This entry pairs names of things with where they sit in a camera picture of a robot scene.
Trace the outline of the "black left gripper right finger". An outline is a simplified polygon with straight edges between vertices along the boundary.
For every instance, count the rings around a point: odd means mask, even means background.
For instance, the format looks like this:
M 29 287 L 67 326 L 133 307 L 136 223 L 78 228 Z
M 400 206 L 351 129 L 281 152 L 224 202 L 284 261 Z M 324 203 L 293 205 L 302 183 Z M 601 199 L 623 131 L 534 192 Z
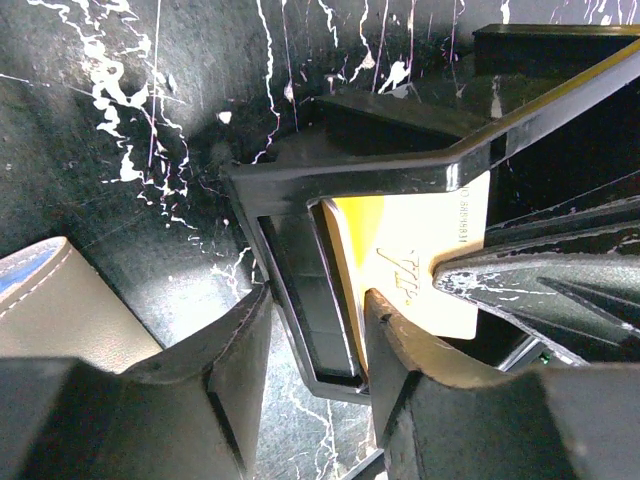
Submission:
M 372 414 L 392 479 L 635 479 L 639 368 L 509 374 L 365 296 Z

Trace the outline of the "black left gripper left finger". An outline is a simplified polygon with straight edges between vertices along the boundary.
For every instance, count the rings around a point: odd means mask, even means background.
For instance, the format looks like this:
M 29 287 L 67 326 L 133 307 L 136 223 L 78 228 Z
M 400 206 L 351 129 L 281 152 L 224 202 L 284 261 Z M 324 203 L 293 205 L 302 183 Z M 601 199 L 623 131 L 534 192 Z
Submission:
M 1 362 L 5 479 L 248 479 L 273 300 L 225 315 L 120 374 L 73 357 Z

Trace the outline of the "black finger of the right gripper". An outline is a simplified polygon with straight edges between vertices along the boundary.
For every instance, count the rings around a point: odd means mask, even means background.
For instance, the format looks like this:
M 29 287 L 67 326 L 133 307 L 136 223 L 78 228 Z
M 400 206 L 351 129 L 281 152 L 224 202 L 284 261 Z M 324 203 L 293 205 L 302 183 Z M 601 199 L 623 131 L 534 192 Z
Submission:
M 639 200 L 496 230 L 439 263 L 434 287 L 578 364 L 639 360 Z

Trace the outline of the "beige leather card holder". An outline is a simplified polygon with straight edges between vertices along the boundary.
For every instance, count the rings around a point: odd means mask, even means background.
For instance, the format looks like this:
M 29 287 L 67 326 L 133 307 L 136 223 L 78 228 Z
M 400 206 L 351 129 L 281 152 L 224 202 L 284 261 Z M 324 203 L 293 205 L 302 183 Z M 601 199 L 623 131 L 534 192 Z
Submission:
M 1 356 L 75 357 L 121 373 L 162 351 L 65 237 L 1 259 Z

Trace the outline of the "black plastic card box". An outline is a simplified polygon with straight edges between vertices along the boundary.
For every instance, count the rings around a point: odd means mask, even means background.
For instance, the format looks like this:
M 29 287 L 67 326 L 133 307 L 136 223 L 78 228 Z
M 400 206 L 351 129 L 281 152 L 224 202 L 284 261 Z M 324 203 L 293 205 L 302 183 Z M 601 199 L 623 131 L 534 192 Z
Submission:
M 486 26 L 446 70 L 389 93 L 320 97 L 314 125 L 273 162 L 225 169 L 313 394 L 368 399 L 322 201 L 449 193 L 485 172 L 482 249 L 498 229 L 639 200 L 638 27 Z M 474 339 L 439 337 L 503 369 L 555 353 L 477 309 Z

